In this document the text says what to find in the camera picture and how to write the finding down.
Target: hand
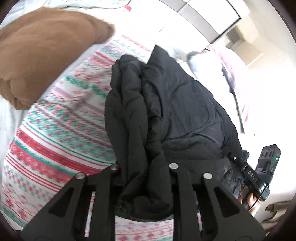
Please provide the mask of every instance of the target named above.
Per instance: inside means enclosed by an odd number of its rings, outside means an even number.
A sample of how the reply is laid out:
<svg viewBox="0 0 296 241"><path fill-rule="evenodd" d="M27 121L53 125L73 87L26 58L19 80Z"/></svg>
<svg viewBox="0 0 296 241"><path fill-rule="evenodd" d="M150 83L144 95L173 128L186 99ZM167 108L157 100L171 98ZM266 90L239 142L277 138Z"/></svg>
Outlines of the hand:
<svg viewBox="0 0 296 241"><path fill-rule="evenodd" d="M241 193L239 194L239 198L237 199L240 203L242 203L242 198L241 198L241 194L243 192L243 188L241 190ZM256 202L257 198L254 196L253 193L250 193L247 197L247 204L249 205L249 207L252 207L253 204ZM257 211L259 210L260 207L260 201L258 200L256 202L256 204L254 205L254 207L252 209L249 210L249 213L254 217L255 214L257 213Z"/></svg>

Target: jacket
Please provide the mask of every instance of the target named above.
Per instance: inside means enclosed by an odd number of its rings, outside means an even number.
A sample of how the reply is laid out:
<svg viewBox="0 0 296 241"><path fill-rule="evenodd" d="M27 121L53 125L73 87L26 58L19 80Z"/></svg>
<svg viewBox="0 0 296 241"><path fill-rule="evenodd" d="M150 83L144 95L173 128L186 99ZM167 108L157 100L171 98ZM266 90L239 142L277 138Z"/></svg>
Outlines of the jacket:
<svg viewBox="0 0 296 241"><path fill-rule="evenodd" d="M242 158L234 124L213 95L155 46L147 64L123 55L112 66L105 128L125 188L120 216L156 221L172 213L168 165L182 161L191 172L211 173L238 197L240 171L222 154Z"/></svg>

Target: silver bolt head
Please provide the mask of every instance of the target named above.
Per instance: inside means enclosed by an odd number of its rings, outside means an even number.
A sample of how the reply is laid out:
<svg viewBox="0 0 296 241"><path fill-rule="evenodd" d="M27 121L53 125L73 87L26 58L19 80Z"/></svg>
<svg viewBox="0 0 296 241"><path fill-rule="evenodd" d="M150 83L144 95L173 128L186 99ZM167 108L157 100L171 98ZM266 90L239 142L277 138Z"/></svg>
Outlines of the silver bolt head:
<svg viewBox="0 0 296 241"><path fill-rule="evenodd" d="M117 171L117 170L119 169L119 165L114 164L114 165L112 165L112 166L110 167L110 169L111 169L112 171Z"/></svg>
<svg viewBox="0 0 296 241"><path fill-rule="evenodd" d="M83 179L83 178L85 177L85 174L84 174L83 172L79 172L79 173L77 173L77 174L75 175L75 177L76 177L77 179Z"/></svg>
<svg viewBox="0 0 296 241"><path fill-rule="evenodd" d="M208 179L208 180L212 179L212 177L213 177L213 175L209 172L205 172L203 176L205 179Z"/></svg>
<svg viewBox="0 0 296 241"><path fill-rule="evenodd" d="M169 164L169 168L173 169L173 170L176 170L178 169L179 165L177 163L171 163Z"/></svg>

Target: red and teal striped fabric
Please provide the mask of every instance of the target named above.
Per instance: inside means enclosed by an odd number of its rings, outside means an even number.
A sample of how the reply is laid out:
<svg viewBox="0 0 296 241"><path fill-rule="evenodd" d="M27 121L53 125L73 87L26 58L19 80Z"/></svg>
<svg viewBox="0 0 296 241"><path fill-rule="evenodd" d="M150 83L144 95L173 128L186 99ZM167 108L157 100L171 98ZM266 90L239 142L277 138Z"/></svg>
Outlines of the red and teal striped fabric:
<svg viewBox="0 0 296 241"><path fill-rule="evenodd" d="M126 36L114 38L30 108L10 144L2 175L1 209L20 226L77 172L90 175L115 163L104 128L104 104L111 66L125 53L146 62L151 51ZM172 240L172 225L117 217L116 239Z"/></svg>

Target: brown pillow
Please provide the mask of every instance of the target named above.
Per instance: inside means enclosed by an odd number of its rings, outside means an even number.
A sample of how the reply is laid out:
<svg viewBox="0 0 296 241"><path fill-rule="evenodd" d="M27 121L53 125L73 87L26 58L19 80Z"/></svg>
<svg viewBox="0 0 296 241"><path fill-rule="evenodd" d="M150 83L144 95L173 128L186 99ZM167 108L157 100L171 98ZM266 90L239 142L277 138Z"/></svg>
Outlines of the brown pillow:
<svg viewBox="0 0 296 241"><path fill-rule="evenodd" d="M113 35L92 16L39 8L0 30L0 95L26 110L88 47Z"/></svg>

